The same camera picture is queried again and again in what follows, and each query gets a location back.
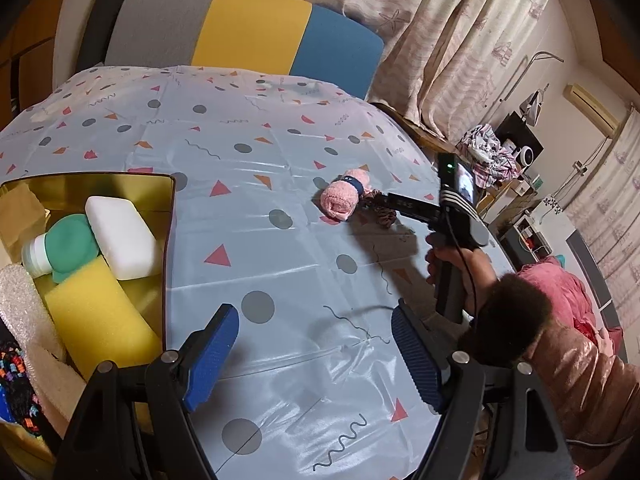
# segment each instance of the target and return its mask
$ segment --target curtain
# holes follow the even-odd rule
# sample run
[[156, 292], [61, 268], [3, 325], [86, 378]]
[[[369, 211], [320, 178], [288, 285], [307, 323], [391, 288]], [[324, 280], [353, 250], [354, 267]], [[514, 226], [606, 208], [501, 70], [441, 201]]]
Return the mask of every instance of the curtain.
[[307, 0], [375, 31], [385, 50], [369, 100], [452, 142], [475, 124], [548, 0]]
[[640, 318], [640, 114], [636, 110], [566, 213], [598, 263], [622, 328], [628, 328]]

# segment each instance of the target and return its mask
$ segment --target white bottle cap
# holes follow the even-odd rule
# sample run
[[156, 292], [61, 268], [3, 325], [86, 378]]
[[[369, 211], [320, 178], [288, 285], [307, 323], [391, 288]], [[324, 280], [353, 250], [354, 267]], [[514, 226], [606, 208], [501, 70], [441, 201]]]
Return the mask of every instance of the white bottle cap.
[[22, 265], [34, 280], [53, 272], [44, 247], [45, 236], [46, 234], [40, 235], [22, 247]]

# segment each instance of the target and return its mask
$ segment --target yellow sponge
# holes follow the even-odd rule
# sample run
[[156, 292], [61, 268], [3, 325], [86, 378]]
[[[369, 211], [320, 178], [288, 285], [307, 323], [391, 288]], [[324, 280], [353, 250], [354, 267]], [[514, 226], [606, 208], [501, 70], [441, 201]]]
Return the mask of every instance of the yellow sponge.
[[98, 363], [148, 364], [162, 343], [122, 290], [102, 256], [44, 297], [58, 334], [86, 380]]

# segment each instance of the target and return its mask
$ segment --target cardboard piece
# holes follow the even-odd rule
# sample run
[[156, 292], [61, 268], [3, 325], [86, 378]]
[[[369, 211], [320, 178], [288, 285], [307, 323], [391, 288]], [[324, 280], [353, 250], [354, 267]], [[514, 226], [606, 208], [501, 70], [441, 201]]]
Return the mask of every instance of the cardboard piece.
[[0, 240], [12, 263], [22, 262], [22, 245], [43, 234], [46, 223], [44, 207], [25, 183], [0, 196]]

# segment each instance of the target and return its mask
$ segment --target metal bolt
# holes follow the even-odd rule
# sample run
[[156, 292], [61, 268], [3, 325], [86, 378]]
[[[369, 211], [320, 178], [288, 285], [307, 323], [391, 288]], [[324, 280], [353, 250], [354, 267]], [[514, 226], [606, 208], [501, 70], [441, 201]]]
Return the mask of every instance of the metal bolt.
[[160, 359], [163, 363], [169, 364], [175, 363], [178, 360], [178, 357], [180, 357], [180, 355], [175, 350], [167, 350], [160, 356]]
[[523, 375], [531, 375], [533, 373], [533, 368], [529, 363], [522, 361], [518, 363], [518, 371]]
[[456, 350], [455, 352], [453, 352], [451, 357], [453, 357], [453, 360], [459, 365], [466, 365], [469, 361], [471, 361], [471, 357], [469, 357], [469, 354], [463, 352], [462, 350]]
[[111, 372], [112, 368], [113, 368], [113, 363], [111, 361], [102, 361], [100, 364], [98, 364], [98, 371], [101, 374]]

